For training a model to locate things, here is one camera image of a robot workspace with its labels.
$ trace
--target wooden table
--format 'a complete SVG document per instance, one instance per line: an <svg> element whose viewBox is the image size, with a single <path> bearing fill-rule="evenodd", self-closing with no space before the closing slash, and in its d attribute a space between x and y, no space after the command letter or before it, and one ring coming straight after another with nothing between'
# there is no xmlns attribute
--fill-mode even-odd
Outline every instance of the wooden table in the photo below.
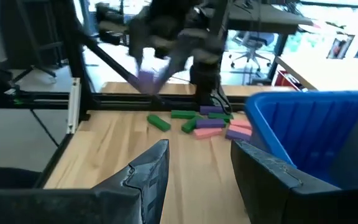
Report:
<svg viewBox="0 0 358 224"><path fill-rule="evenodd" d="M249 96L286 87L224 86L227 95ZM127 83L107 83L108 93L135 93ZM162 93L193 93L194 87L167 84ZM170 170L161 223L249 223L230 159L230 141L223 136L198 141L180 131L185 122L161 132L146 121L149 111L91 111L70 141L45 185L47 189L87 189L121 170L160 139L170 140ZM246 119L235 114L237 119Z"/></svg>
<svg viewBox="0 0 358 224"><path fill-rule="evenodd" d="M309 90L358 90L358 58L276 57L276 62Z"/></svg>

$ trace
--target desk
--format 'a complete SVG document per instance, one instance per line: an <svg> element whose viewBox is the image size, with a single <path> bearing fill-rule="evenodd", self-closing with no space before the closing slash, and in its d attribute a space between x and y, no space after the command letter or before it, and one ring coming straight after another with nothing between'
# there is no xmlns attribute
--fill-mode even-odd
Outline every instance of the desk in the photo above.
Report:
<svg viewBox="0 0 358 224"><path fill-rule="evenodd" d="M294 34L298 25L309 25L313 23L309 18L281 11L271 5L258 5L253 3L253 9L244 10L239 3L234 3L230 8L228 29L271 32L278 34ZM261 30L259 30L259 7ZM212 17L214 9L205 9L208 17Z"/></svg>
<svg viewBox="0 0 358 224"><path fill-rule="evenodd" d="M166 84L163 93L190 94L194 87ZM260 91L290 91L271 86L223 86L227 95L249 96ZM127 83L108 83L106 93L135 93ZM52 172L47 189L87 189L110 177L158 140L170 140L170 170L162 223L249 223L234 178L230 141L222 136L197 141L180 131L185 121L170 119L163 133L149 126L148 111L91 111ZM243 114L235 114L246 119Z"/></svg>
<svg viewBox="0 0 358 224"><path fill-rule="evenodd" d="M276 57L276 62L309 90L358 90L358 59Z"/></svg>

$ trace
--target blue plastic container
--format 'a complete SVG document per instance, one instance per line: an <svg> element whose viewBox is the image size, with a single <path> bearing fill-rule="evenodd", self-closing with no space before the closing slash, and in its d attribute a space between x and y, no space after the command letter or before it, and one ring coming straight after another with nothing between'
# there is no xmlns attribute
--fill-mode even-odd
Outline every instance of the blue plastic container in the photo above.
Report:
<svg viewBox="0 0 358 224"><path fill-rule="evenodd" d="M250 143L331 184L328 170L358 120L358 91L258 93Z"/></svg>

